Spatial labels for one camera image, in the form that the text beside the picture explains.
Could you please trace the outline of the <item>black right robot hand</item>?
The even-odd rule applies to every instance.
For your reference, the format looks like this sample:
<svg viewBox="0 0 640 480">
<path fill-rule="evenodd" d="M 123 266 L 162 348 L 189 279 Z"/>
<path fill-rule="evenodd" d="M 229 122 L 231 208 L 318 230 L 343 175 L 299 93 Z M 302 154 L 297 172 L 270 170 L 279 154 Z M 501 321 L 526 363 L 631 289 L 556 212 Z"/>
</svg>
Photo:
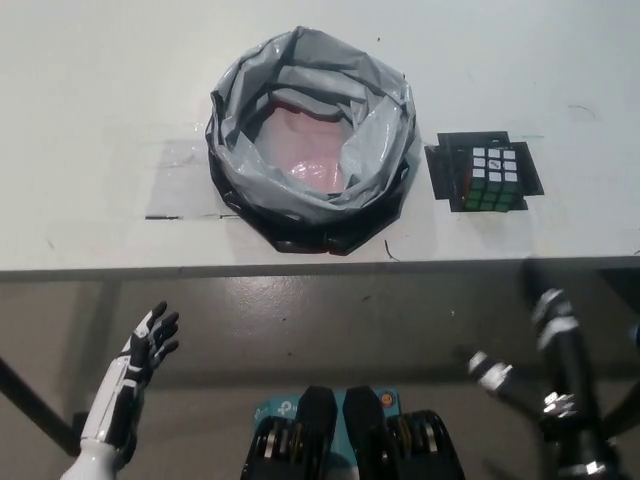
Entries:
<svg viewBox="0 0 640 480">
<path fill-rule="evenodd" d="M 549 288 L 534 303 L 532 323 L 536 346 L 543 357 L 552 392 L 568 398 L 569 414 L 598 419 L 594 375 L 580 323 L 566 293 Z M 525 416 L 538 420 L 551 413 L 551 404 L 521 377 L 515 367 L 476 348 L 461 347 L 456 356 L 470 377 L 489 395 Z"/>
</svg>

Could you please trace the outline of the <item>white and black left hand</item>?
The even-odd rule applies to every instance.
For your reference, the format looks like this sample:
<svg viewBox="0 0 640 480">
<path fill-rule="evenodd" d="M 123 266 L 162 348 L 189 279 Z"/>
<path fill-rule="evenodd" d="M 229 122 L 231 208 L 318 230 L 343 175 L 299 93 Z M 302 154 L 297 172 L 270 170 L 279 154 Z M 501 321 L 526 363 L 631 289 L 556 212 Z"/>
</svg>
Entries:
<svg viewBox="0 0 640 480">
<path fill-rule="evenodd" d="M 84 424 L 81 439 L 112 448 L 117 469 L 128 464 L 135 452 L 144 391 L 179 345 L 174 338 L 179 314 L 166 309 L 165 301 L 152 308 L 111 361 Z"/>
</svg>

